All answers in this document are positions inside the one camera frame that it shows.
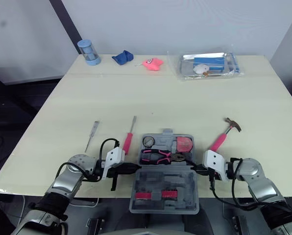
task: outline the pink plush toy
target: pink plush toy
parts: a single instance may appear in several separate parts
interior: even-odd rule
[[[164,62],[158,58],[152,58],[152,59],[145,60],[144,62],[142,62],[142,65],[144,65],[148,70],[158,71],[160,70],[160,66],[163,63]]]

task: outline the metal tray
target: metal tray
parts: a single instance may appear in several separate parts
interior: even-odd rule
[[[208,77],[215,77],[215,76],[225,76],[225,75],[234,75],[240,73],[240,68],[237,64],[237,60],[235,58],[235,55],[232,53],[226,53],[226,52],[218,52],[218,53],[206,53],[206,54],[192,54],[192,55],[183,55],[180,60],[180,73],[184,77],[205,77],[203,74],[197,74],[193,71],[193,68],[195,66],[194,59],[195,58],[223,58],[223,66],[221,69],[217,70],[215,69],[216,66],[219,66],[219,64],[209,64],[204,63],[208,65],[209,67],[213,67],[214,69],[211,70],[212,73],[208,75]]]

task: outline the screwdriver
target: screwdriver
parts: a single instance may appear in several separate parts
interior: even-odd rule
[[[127,136],[126,136],[126,139],[125,139],[125,142],[123,145],[123,150],[125,152],[125,155],[128,154],[128,150],[130,149],[130,145],[131,145],[131,141],[132,141],[132,137],[133,137],[132,131],[133,131],[133,126],[135,124],[135,121],[136,121],[136,116],[134,116],[134,118],[133,118],[131,130],[129,133],[127,133]]]
[[[89,140],[88,140],[88,143],[87,143],[87,146],[86,146],[86,149],[85,149],[85,153],[87,151],[87,148],[89,146],[89,143],[91,142],[92,138],[94,137],[94,134],[95,134],[95,132],[97,130],[98,125],[99,125],[99,121],[95,121],[94,122],[94,125],[92,127],[92,130],[91,130],[91,133],[89,134]]]

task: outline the hammer head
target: hammer head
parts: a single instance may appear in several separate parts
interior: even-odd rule
[[[224,121],[230,124],[230,126],[235,127],[239,132],[241,131],[240,126],[233,120],[230,120],[230,118],[226,118]]]

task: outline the pink screwdriver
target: pink screwdriver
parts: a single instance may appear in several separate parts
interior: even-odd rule
[[[133,137],[132,131],[133,131],[135,121],[136,121],[136,116],[134,116],[134,118],[133,118],[131,130],[129,133],[127,133],[127,136],[126,136],[126,139],[125,139],[125,142],[123,145],[123,150],[124,150],[126,155],[128,154],[128,151],[130,149],[130,145],[131,145],[131,141],[132,141],[132,137]]]

